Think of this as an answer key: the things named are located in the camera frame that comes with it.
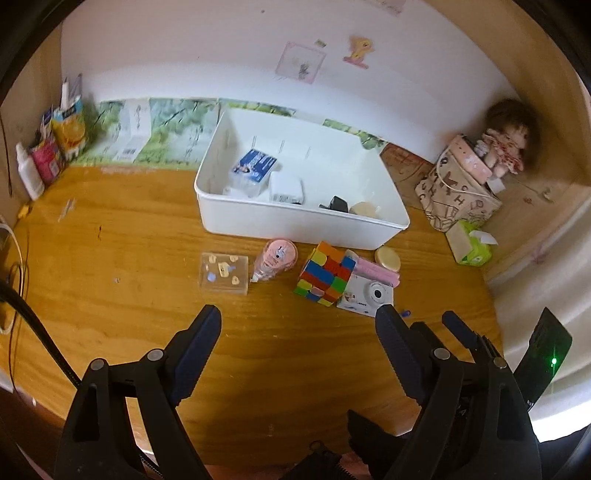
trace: pink marker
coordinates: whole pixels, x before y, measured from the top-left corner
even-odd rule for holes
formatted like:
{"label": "pink marker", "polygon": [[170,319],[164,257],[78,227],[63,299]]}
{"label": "pink marker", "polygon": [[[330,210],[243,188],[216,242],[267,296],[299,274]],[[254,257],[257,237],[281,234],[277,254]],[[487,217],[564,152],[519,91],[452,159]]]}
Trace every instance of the pink marker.
{"label": "pink marker", "polygon": [[393,288],[400,285],[400,274],[388,270],[387,268],[378,265],[377,263],[370,262],[364,258],[361,258],[355,252],[347,250],[345,255],[351,257],[356,261],[355,269],[353,273],[360,277],[368,278],[370,280],[377,280],[386,285],[391,285]]}

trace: white wall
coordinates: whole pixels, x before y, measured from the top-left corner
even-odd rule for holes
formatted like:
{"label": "white wall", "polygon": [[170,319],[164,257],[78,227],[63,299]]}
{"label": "white wall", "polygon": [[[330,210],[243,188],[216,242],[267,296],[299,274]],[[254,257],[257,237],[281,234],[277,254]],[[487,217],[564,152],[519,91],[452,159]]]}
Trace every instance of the white wall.
{"label": "white wall", "polygon": [[[369,70],[349,36],[374,41]],[[327,46],[313,85],[275,75],[286,42]],[[433,160],[515,92],[451,22],[420,0],[399,17],[361,0],[86,0],[66,19],[62,72],[96,101],[226,97],[305,111]]]}

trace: bolt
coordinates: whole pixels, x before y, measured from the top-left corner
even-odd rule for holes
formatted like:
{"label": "bolt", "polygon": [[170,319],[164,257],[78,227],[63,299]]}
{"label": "bolt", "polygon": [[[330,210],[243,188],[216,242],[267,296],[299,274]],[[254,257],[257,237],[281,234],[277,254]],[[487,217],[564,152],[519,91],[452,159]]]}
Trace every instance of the bolt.
{"label": "bolt", "polygon": [[155,348],[148,352],[148,360],[151,362],[157,362],[164,356],[164,352],[160,348]]}
{"label": "bolt", "polygon": [[435,351],[433,352],[433,354],[439,360],[449,360],[450,357],[452,356],[451,353],[449,352],[449,350],[447,350],[445,348],[436,348]]}
{"label": "bolt", "polygon": [[492,362],[495,364],[495,367],[497,368],[507,367],[507,362],[505,362],[505,359],[501,358],[500,356],[497,356]]}
{"label": "bolt", "polygon": [[100,370],[104,366],[105,366],[105,361],[102,358],[97,358],[96,360],[93,360],[91,362],[90,369],[91,370]]}

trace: pink carton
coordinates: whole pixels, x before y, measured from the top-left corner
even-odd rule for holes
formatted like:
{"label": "pink carton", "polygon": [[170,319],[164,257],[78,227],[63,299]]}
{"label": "pink carton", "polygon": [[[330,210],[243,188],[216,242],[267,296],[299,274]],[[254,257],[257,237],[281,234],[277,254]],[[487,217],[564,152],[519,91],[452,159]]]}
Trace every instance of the pink carton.
{"label": "pink carton", "polygon": [[484,185],[487,179],[492,176],[490,168],[478,158],[478,155],[474,153],[461,135],[454,137],[449,144],[449,151],[456,157],[462,168],[472,175],[480,185]]}

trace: wooden floor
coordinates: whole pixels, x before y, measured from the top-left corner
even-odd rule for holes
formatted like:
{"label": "wooden floor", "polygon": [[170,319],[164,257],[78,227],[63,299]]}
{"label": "wooden floor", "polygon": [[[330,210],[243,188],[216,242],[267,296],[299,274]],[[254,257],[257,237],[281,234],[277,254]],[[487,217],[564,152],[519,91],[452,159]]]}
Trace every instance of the wooden floor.
{"label": "wooden floor", "polygon": [[[299,245],[295,269],[251,285],[246,297],[199,289],[201,252],[246,254],[252,262],[265,241],[205,232],[193,179],[185,171],[70,168],[18,224],[30,265],[27,301],[76,372],[82,376],[96,357],[129,362],[165,346],[213,303],[222,335],[193,396],[178,408],[205,463],[294,462],[317,439],[346,452],[349,408],[390,432],[408,430],[418,408],[404,396],[372,320],[292,293],[313,246]],[[63,215],[70,199],[74,207]],[[467,352],[440,323],[445,310],[500,350],[480,271],[457,265],[445,236],[419,210],[409,214],[410,229],[389,243],[402,259],[397,309],[411,311],[409,322],[427,322],[461,358]],[[11,250],[7,264],[14,259]],[[17,384],[65,418],[74,388],[28,326],[17,325],[16,340]],[[5,371],[7,351],[0,338]],[[149,448],[137,404],[129,405],[138,443]]]}

